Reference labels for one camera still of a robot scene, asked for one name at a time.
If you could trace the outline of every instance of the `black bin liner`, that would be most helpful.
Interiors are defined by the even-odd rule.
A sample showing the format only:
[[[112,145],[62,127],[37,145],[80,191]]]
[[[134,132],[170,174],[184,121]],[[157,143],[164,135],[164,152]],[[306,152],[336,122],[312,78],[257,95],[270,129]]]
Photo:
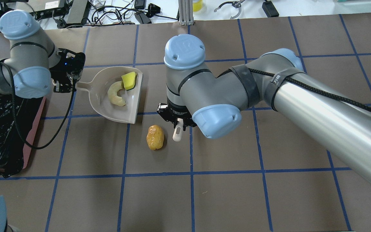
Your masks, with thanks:
[[[17,122],[23,138],[26,138],[31,130],[42,100],[42,97],[16,97]],[[10,95],[0,97],[0,175],[4,178],[19,173],[24,165],[24,143],[16,131],[11,107]]]

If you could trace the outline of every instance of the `robotic arm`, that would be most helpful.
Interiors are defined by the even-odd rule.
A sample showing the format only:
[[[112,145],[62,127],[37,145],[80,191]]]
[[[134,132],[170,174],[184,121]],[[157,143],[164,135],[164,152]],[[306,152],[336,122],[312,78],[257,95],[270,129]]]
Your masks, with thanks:
[[[19,97],[47,95],[51,78],[56,84],[54,92],[73,91],[72,83],[81,78],[84,53],[57,48],[38,22],[22,10],[3,15],[0,31],[9,39],[11,47],[11,57],[0,60],[0,96],[12,93],[9,72],[1,62],[11,69],[15,93]]]
[[[292,51],[266,53],[217,78],[204,60],[205,47],[193,35],[177,35],[166,44],[168,104],[157,111],[174,124],[173,138],[181,124],[184,130],[197,125],[211,139],[227,135],[240,124],[241,110],[264,100],[371,183],[371,113],[284,81],[290,77],[341,96],[305,74]]]

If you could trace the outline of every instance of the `yellow container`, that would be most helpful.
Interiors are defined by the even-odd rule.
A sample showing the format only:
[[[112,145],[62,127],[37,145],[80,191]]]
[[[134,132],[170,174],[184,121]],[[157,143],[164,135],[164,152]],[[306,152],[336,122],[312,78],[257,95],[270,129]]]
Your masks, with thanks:
[[[193,0],[193,12],[197,12],[203,8],[203,0]]]

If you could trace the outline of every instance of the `dustpan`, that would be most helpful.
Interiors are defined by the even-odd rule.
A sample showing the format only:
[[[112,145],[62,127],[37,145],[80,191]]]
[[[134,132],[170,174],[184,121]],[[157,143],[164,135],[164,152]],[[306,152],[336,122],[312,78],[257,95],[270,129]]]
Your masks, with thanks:
[[[122,89],[118,91],[118,96],[125,99],[126,105],[123,107],[112,104],[107,95],[109,87],[122,81],[121,76],[129,72],[136,72],[136,85],[132,90]],[[77,82],[76,88],[88,92],[91,107],[100,115],[114,122],[134,124],[137,119],[138,103],[140,101],[141,83],[143,73],[131,67],[109,67],[101,70],[89,82]]]

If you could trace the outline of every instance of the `white label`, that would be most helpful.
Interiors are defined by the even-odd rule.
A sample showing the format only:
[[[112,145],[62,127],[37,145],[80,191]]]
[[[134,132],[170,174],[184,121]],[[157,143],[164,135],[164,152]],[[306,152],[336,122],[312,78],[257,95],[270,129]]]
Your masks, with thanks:
[[[45,9],[58,8],[59,1],[53,1],[45,4]]]

